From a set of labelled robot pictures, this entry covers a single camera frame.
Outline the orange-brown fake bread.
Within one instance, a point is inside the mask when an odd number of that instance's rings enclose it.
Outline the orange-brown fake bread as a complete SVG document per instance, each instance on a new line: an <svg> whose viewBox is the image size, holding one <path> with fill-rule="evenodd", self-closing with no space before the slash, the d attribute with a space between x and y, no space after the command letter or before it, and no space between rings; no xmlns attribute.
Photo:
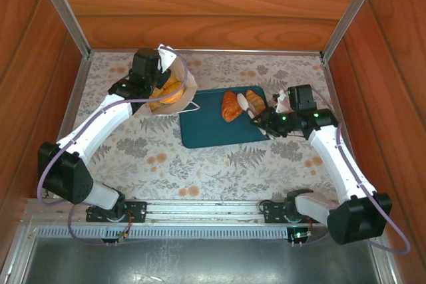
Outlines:
<svg viewBox="0 0 426 284"><path fill-rule="evenodd" d="M172 73L172 71L170 69L167 69L167 71L170 71L170 78L166 82L159 82L159 81L157 81L156 88L158 88L158 89L167 89L172 84L174 84L174 83L176 83L178 81L177 78L176 78L176 76L174 75L174 73Z"/></svg>
<svg viewBox="0 0 426 284"><path fill-rule="evenodd" d="M226 122L231 122L239 117L242 112L243 110L238 103L237 95L231 90L226 91L222 99L223 119Z"/></svg>
<svg viewBox="0 0 426 284"><path fill-rule="evenodd" d="M266 109L264 99L256 94L253 90L246 91L246 99L254 110L254 115L257 116Z"/></svg>
<svg viewBox="0 0 426 284"><path fill-rule="evenodd" d="M157 108L161 107L164 104L173 104L177 102L183 95L184 89L178 89L181 86L181 82L177 81L172 84L167 89L160 89L160 95L157 98L160 98L158 101L150 102L149 107L152 112Z"/></svg>

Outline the cream-tipped tongs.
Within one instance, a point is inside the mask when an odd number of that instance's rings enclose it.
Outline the cream-tipped tongs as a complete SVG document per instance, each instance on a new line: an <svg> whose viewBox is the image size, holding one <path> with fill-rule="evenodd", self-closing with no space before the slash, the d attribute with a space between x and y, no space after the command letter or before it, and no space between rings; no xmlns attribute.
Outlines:
<svg viewBox="0 0 426 284"><path fill-rule="evenodd" d="M237 94L237 101L238 104L240 105L240 108L250 117L250 119L252 120L255 115L254 115L254 107L248 102L248 100L246 99L246 97L239 93ZM262 133L262 135L269 139L269 140L274 140L275 138L268 134L264 129L262 128L258 128L258 130Z"/></svg>

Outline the white patterned paper bag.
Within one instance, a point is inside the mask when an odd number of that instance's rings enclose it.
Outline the white patterned paper bag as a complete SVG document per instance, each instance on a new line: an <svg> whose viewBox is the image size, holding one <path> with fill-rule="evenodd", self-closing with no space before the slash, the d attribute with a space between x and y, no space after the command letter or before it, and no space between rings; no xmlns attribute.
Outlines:
<svg viewBox="0 0 426 284"><path fill-rule="evenodd" d="M184 93L182 97L173 104L164 104L157 108L154 112L150 110L149 102L142 107L142 114L145 116L152 115L169 115L178 114L184 111L184 109L192 102L194 95L197 91L198 85L192 74L190 73L186 61L177 56L169 69L174 73L177 80L182 84L178 89L183 88Z"/></svg>

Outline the teal plastic tray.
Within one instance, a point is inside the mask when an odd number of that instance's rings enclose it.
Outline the teal plastic tray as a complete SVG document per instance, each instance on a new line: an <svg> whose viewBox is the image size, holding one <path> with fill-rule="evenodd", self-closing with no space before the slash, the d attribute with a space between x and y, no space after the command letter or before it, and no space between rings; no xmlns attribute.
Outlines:
<svg viewBox="0 0 426 284"><path fill-rule="evenodd" d="M264 90L254 85L197 91L193 102L199 106L199 109L189 106L179 114L182 144L186 148L205 148L266 140L259 128L250 124L250 117L245 112L231 122L223 119L222 100L225 92L229 90L235 94L244 94L247 90L252 90L264 100L266 99Z"/></svg>

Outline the floral tablecloth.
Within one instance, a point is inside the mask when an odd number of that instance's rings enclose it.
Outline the floral tablecloth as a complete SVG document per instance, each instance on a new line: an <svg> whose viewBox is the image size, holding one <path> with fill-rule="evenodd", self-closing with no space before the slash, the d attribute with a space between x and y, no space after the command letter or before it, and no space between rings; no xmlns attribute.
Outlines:
<svg viewBox="0 0 426 284"><path fill-rule="evenodd" d="M257 85L271 97L310 84L320 107L331 103L317 56L195 52L184 58L201 90ZM303 138L188 149L177 115L136 113L103 142L88 169L97 182L142 200L282 201L301 188L337 198L321 158Z"/></svg>

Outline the shiny metal sheet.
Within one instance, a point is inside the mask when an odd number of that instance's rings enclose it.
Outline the shiny metal sheet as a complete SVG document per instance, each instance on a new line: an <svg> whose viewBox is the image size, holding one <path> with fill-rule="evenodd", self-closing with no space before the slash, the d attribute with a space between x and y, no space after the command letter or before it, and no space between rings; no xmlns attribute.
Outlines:
<svg viewBox="0 0 426 284"><path fill-rule="evenodd" d="M329 239L304 247L268 240L152 240L91 247L40 239L24 284L378 284L368 246Z"/></svg>

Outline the aluminium frame rail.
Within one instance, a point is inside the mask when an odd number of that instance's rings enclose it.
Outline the aluminium frame rail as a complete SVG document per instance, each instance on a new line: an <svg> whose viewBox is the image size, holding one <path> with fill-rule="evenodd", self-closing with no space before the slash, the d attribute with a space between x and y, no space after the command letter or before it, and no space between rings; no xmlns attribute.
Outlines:
<svg viewBox="0 0 426 284"><path fill-rule="evenodd" d="M180 54L203 55L274 55L320 57L320 51L283 51L283 50L232 50L232 49L175 49Z"/></svg>
<svg viewBox="0 0 426 284"><path fill-rule="evenodd" d="M338 121L337 129L333 130L335 138L331 139L334 145L331 147L331 150L327 150L325 166L329 171L339 202L350 200L352 196L364 198L366 195L362 187L367 188L369 182L353 158L351 144L347 146L343 138L345 134L345 122L337 97L337 90L333 83L328 63L323 62L323 66L331 105Z"/></svg>
<svg viewBox="0 0 426 284"><path fill-rule="evenodd" d="M75 83L74 83L74 86L69 98L69 102L65 111L65 115L63 117L63 121L59 130L59 134L57 137L59 139L64 138L65 136L67 136L67 134L73 131L73 126L75 123L75 119L77 117L77 112L79 110L80 101L83 95L83 91L87 81L88 73L90 71L90 67L91 67L91 58L83 57L81 59L81 63L79 66L79 70L77 72ZM55 149L56 148L55 143L56 142L44 142L39 149L40 150L46 149L45 147L47 147L48 145L49 145L48 149ZM44 198L43 198L44 179L45 178L42 178L42 177L39 178L39 183L37 185L37 199L45 206L53 206L55 204L64 202L64 200L59 200L55 202L44 201Z"/></svg>

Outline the aluminium frame post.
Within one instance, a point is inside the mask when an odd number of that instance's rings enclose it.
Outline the aluminium frame post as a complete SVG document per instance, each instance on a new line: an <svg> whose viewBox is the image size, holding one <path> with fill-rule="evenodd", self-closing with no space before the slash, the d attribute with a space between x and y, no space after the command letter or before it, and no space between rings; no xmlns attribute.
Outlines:
<svg viewBox="0 0 426 284"><path fill-rule="evenodd" d="M358 11L361 9L361 6L364 4L365 0L351 0L347 9L343 12L343 15L339 22L337 23L333 33L331 34L327 44L325 45L324 50L322 51L322 59L324 62L328 62L333 55L335 49L339 45L340 41L343 39L345 32L351 25L352 21L355 19Z"/></svg>
<svg viewBox="0 0 426 284"><path fill-rule="evenodd" d="M83 30L77 21L71 6L69 5L69 2L67 0L51 0L51 2L57 10L57 13L61 17L65 27L67 28L67 31L70 33L82 56L89 58L91 53L91 46L89 45L89 42L87 41L87 38L85 37L85 34L83 33Z"/></svg>

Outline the wide aluminium base rail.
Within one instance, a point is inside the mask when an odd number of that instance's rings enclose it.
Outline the wide aluminium base rail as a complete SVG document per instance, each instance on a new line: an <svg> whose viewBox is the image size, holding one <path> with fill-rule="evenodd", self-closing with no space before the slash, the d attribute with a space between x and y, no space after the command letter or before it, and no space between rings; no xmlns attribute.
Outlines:
<svg viewBox="0 0 426 284"><path fill-rule="evenodd" d="M147 200L144 223L133 227L270 227L264 222L256 200ZM46 206L36 199L25 204L19 218L21 225L66 226L70 210L71 225L124 227L124 222L87 222L86 205L69 202Z"/></svg>

